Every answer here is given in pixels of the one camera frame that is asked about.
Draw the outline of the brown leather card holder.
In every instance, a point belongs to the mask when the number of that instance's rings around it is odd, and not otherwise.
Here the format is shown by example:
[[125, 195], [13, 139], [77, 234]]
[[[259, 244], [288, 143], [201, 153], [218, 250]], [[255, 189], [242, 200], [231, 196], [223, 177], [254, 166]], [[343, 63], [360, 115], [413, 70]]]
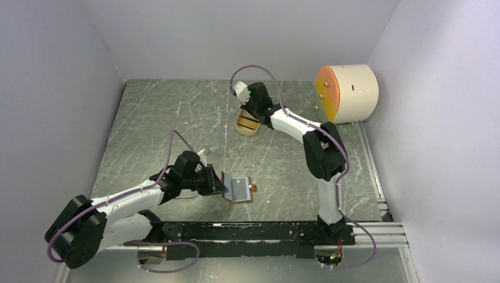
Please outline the brown leather card holder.
[[227, 192], [221, 194], [222, 199], [233, 204], [252, 203], [254, 201], [253, 194], [257, 191], [257, 186], [249, 176], [232, 177], [222, 172], [221, 181], [228, 189]]

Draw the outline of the beige oval card tray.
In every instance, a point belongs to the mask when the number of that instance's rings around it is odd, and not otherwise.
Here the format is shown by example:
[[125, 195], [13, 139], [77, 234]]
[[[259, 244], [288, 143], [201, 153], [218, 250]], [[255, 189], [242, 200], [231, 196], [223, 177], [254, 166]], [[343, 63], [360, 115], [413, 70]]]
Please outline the beige oval card tray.
[[236, 122], [236, 131], [245, 136], [254, 136], [259, 131], [261, 124], [254, 116], [245, 109], [241, 109]]

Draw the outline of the grey card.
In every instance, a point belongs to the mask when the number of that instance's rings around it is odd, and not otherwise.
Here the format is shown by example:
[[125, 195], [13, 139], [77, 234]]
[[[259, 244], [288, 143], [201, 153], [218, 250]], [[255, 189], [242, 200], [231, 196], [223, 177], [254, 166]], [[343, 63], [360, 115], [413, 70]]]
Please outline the grey card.
[[248, 177], [233, 178], [232, 200], [234, 202], [244, 202], [251, 200], [251, 184]]

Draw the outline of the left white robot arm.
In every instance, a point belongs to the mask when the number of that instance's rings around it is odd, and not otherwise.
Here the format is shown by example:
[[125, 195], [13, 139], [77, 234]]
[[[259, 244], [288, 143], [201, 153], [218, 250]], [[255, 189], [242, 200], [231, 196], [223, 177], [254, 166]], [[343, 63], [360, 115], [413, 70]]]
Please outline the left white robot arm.
[[197, 153], [184, 151], [174, 164], [166, 164], [130, 189], [94, 199], [84, 195], [72, 198], [44, 236], [47, 255], [53, 262], [75, 269], [111, 246], [171, 243], [172, 236], [153, 208], [178, 198], [183, 190], [212, 196], [227, 193], [231, 187], [230, 180], [218, 176]]

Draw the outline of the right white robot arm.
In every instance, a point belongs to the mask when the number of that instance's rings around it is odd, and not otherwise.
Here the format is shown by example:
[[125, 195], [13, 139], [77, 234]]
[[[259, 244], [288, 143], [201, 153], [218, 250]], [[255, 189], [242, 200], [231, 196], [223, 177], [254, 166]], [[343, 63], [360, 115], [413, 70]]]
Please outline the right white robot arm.
[[307, 168], [318, 182], [318, 237], [323, 243], [334, 243], [347, 222], [340, 208], [340, 187], [348, 161], [335, 125], [307, 120], [273, 103], [262, 82], [247, 85], [239, 81], [233, 86], [232, 94], [241, 103], [241, 108], [261, 124], [302, 143]]

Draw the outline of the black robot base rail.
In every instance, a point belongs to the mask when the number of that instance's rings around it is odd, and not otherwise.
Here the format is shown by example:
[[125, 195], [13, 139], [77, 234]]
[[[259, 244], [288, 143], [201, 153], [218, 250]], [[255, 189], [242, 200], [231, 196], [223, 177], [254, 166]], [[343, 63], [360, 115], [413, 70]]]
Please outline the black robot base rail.
[[139, 212], [152, 224], [142, 246], [166, 243], [167, 260], [294, 256], [316, 259], [318, 246], [354, 245], [353, 227], [329, 235], [317, 221], [165, 222], [149, 210]]

